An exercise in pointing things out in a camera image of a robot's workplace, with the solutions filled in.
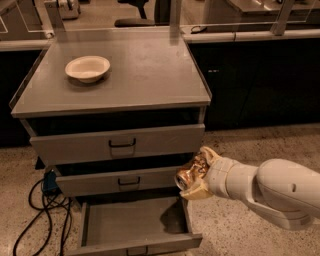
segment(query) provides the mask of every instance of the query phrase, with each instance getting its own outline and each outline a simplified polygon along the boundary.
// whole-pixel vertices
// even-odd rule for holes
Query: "terrazzo floor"
[[[270,158],[284,158],[320,172],[320,123],[206,132],[203,144],[222,156],[259,165]],[[28,194],[43,170],[34,170],[31,147],[0,149],[0,255],[12,255],[13,245],[38,212],[28,205]],[[34,203],[40,202],[40,188]],[[241,202],[212,197],[193,201],[189,214],[195,233],[203,234],[198,249],[171,256],[311,256],[320,252],[320,225],[303,231],[286,231],[248,210]],[[73,224],[65,250],[75,249],[80,212],[72,207]],[[64,211],[52,212],[53,234],[40,255],[58,255]],[[17,255],[32,255],[47,236],[47,218],[25,235]]]

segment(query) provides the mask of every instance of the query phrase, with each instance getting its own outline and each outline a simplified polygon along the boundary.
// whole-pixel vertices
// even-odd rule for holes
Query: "power cord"
[[[50,211],[53,209],[57,209],[57,208],[63,208],[66,210],[66,213],[67,213],[66,218],[64,220],[61,239],[60,239],[59,255],[63,256],[63,247],[68,239],[68,236],[69,236],[69,233],[71,230],[71,225],[72,225],[72,215],[71,215],[71,211],[70,211],[72,201],[70,198],[64,197],[60,202],[57,202],[56,199],[58,199],[59,193],[55,193],[55,194],[50,195],[49,193],[45,193],[43,191],[43,182],[46,178],[46,175],[48,175],[48,174],[49,173],[46,173],[45,177],[43,179],[36,182],[36,184],[33,185],[33,187],[31,188],[31,190],[29,192],[28,203],[31,208],[38,211],[38,214],[31,220],[31,222],[27,225],[27,227],[22,231],[22,233],[19,235],[18,239],[16,240],[14,247],[13,247],[13,256],[17,256],[17,248],[18,248],[18,245],[19,245],[22,237],[28,232],[28,230],[30,230],[32,225],[41,216],[41,214],[45,213],[48,218],[48,223],[49,223],[48,235],[47,235],[47,238],[46,238],[45,242],[43,243],[43,245],[40,247],[40,249],[36,253],[33,254],[33,256],[40,255],[40,253],[43,251],[43,249],[48,245],[49,240],[51,238],[51,234],[52,234],[52,218],[50,215]],[[37,207],[32,202],[32,196],[33,196],[35,188],[37,186],[39,186],[40,184],[41,184],[41,190],[42,190],[42,195],[41,195],[42,207]]]

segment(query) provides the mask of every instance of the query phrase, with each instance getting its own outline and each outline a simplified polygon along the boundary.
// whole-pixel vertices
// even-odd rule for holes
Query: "white bowl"
[[[65,72],[83,83],[98,81],[110,68],[110,62],[100,56],[85,56],[68,63]]]

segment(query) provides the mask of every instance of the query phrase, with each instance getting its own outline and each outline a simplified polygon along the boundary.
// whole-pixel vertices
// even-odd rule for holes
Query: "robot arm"
[[[291,161],[271,159],[256,167],[202,147],[175,180],[187,200],[212,195],[240,200],[285,229],[300,230],[320,218],[320,174]]]

